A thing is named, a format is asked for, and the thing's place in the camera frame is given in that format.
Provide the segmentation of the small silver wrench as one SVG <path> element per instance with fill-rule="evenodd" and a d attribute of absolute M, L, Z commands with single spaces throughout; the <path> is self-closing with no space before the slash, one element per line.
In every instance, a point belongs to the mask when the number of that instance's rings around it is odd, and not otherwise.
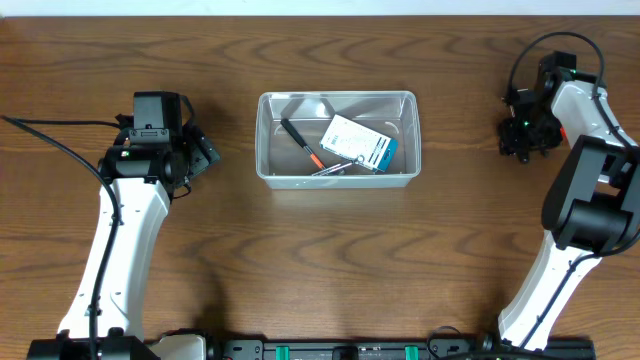
<path fill-rule="evenodd" d="M 364 161 L 364 157 L 358 156 L 356 158 L 349 159 L 349 160 L 343 161 L 342 163 L 322 169 L 316 173 L 313 173 L 313 176 L 339 175 L 339 174 L 342 174 L 346 168 L 354 164 L 362 163 L 363 161 Z"/>

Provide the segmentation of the white and blue box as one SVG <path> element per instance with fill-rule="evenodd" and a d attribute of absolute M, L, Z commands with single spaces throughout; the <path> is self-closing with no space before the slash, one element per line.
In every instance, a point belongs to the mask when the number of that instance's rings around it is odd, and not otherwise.
<path fill-rule="evenodd" d="M 320 140 L 320 147 L 339 157 L 355 160 L 368 170 L 386 172 L 398 141 L 350 119 L 335 115 Z"/>

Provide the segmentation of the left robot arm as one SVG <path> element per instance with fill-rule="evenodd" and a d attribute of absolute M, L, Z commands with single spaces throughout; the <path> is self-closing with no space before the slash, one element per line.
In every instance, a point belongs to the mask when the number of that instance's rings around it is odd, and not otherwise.
<path fill-rule="evenodd" d="M 123 129 L 99 164 L 100 215 L 75 298 L 53 339 L 32 341 L 30 359 L 217 359 L 201 330 L 144 340 L 144 296 L 156 239 L 176 189 L 219 155 L 196 126 Z"/>

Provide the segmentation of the clear plastic container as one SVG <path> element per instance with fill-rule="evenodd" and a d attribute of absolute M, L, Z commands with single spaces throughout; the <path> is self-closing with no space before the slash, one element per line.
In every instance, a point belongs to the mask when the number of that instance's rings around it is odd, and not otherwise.
<path fill-rule="evenodd" d="M 386 172 L 354 164 L 339 175 L 313 176 L 320 169 L 281 120 L 290 120 L 328 168 L 349 160 L 320 147 L 335 115 L 398 141 Z M 267 92 L 259 99 L 255 140 L 256 172 L 273 189 L 404 187 L 421 170 L 417 100 L 409 91 Z"/>

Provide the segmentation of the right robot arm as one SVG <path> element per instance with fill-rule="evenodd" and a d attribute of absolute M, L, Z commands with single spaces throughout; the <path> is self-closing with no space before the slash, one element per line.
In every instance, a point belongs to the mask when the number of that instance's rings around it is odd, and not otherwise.
<path fill-rule="evenodd" d="M 523 285 L 498 317 L 500 338 L 544 350 L 587 274 L 631 246 L 639 230 L 639 147 L 621 128 L 594 75 L 557 67 L 536 95 L 571 151 L 544 200 L 542 245 Z"/>

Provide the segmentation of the small hammer black handle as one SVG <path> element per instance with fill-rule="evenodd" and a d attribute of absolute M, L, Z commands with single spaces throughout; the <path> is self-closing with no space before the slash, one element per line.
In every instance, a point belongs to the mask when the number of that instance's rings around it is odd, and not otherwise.
<path fill-rule="evenodd" d="M 291 136 L 291 138 L 308 154 L 314 164 L 320 169 L 324 170 L 325 165 L 319 159 L 319 157 L 314 153 L 311 147 L 307 144 L 301 134 L 296 130 L 296 128 L 291 124 L 289 119 L 282 119 L 281 126 L 285 129 L 285 131 Z"/>

